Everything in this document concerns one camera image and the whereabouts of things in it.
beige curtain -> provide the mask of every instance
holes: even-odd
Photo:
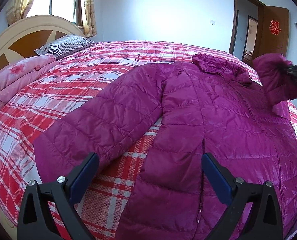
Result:
[[[82,0],[82,23],[86,37],[93,37],[97,34],[94,13],[94,1]]]
[[[6,20],[9,25],[26,17],[34,0],[9,0],[6,4]]]

plaid bedsheet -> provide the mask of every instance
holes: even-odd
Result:
[[[119,41],[98,43],[65,57],[43,78],[23,88],[0,111],[0,207],[8,218],[17,225],[26,184],[31,179],[41,182],[32,145],[41,132],[131,68],[191,61],[200,52],[240,63],[259,83],[252,68],[226,52],[171,42]],[[289,108],[297,135],[297,109],[291,102]],[[93,180],[75,206],[97,239],[114,239],[120,215],[159,127],[160,120]],[[51,209],[62,236],[69,239],[55,206]]]

pillow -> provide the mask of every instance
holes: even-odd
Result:
[[[35,52],[38,55],[53,53],[56,59],[60,59],[74,52],[90,47],[93,44],[95,44],[95,42],[88,38],[84,38],[76,34],[69,34],[45,44],[40,49],[36,49]]]

robotic arm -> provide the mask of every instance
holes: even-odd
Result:
[[[17,239],[63,240],[50,212],[48,201],[51,201],[55,202],[72,240],[94,240],[73,205],[81,201],[98,165],[98,155],[90,153],[67,177],[60,176],[46,184],[29,181],[19,211]],[[272,182],[260,185],[235,178],[211,153],[202,156],[202,169],[218,199],[227,205],[207,240],[229,240],[249,202],[253,205],[238,240],[283,239],[280,207]]]

window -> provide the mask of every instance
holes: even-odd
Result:
[[[34,0],[26,17],[52,14],[81,26],[81,0]]]

